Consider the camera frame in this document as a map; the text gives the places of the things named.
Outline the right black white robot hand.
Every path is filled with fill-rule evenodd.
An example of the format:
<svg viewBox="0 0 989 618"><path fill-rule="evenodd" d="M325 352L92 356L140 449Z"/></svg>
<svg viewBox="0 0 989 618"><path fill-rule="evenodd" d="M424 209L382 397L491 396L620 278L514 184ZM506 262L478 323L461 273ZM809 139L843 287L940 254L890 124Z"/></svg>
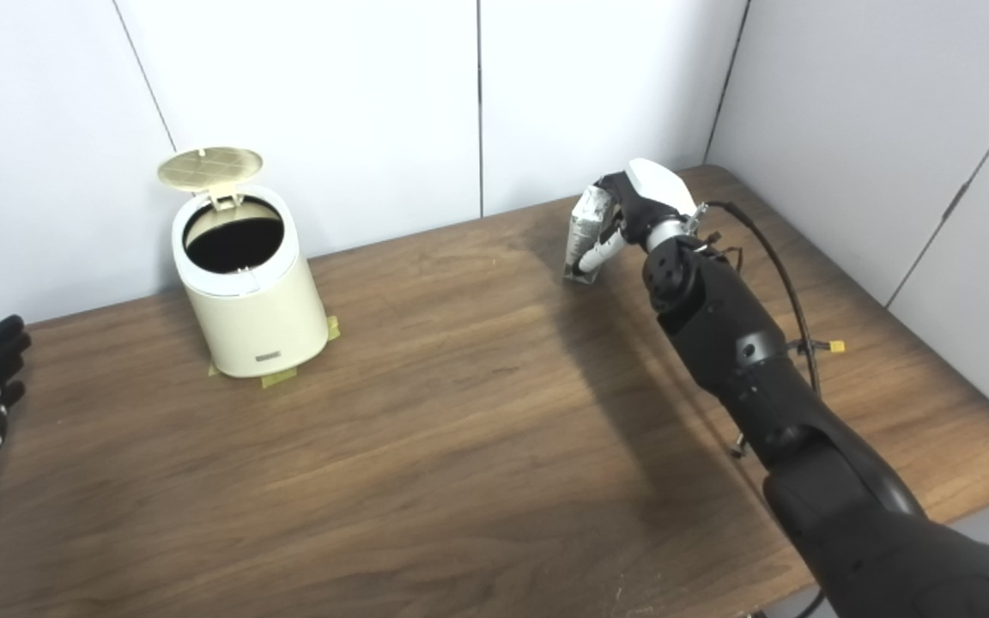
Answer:
<svg viewBox="0 0 989 618"><path fill-rule="evenodd" d="M623 171L594 181L574 205L564 276L590 284L625 247L651 251L675 236L695 236L704 211L676 173L634 158Z"/></svg>

